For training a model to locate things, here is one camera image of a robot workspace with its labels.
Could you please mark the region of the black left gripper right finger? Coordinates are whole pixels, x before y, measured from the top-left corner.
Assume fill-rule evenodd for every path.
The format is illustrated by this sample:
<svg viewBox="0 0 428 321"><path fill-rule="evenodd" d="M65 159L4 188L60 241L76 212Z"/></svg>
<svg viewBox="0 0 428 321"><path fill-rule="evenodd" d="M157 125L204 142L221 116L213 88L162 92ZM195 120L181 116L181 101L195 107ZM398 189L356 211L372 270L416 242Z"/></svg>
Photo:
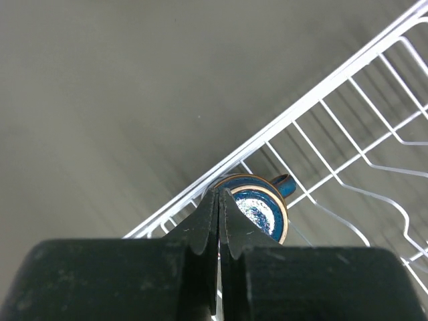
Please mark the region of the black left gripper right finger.
<svg viewBox="0 0 428 321"><path fill-rule="evenodd" d="M379 247L284 247L219 193L225 320L425 320L398 257Z"/></svg>

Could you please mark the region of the dark blue ceramic mug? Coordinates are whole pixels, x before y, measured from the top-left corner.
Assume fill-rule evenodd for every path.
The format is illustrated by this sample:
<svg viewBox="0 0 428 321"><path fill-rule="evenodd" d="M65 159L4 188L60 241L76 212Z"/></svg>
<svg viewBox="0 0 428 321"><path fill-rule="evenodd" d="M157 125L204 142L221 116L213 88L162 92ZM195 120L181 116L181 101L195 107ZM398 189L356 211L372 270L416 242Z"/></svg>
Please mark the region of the dark blue ceramic mug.
<svg viewBox="0 0 428 321"><path fill-rule="evenodd" d="M268 181L253 174L223 175L211 188L229 189L239 210L266 235L283 244L288 233L286 198L296 192L297 183L286 173Z"/></svg>

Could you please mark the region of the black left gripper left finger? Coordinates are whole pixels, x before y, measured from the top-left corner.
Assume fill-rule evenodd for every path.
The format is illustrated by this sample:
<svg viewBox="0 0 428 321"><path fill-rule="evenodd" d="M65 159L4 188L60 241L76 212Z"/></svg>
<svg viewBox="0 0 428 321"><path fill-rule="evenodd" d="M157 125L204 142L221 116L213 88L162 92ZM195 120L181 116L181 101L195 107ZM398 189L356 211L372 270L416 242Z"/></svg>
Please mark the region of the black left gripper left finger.
<svg viewBox="0 0 428 321"><path fill-rule="evenodd" d="M26 255L2 320L210 320L219 193L152 239L51 239Z"/></svg>

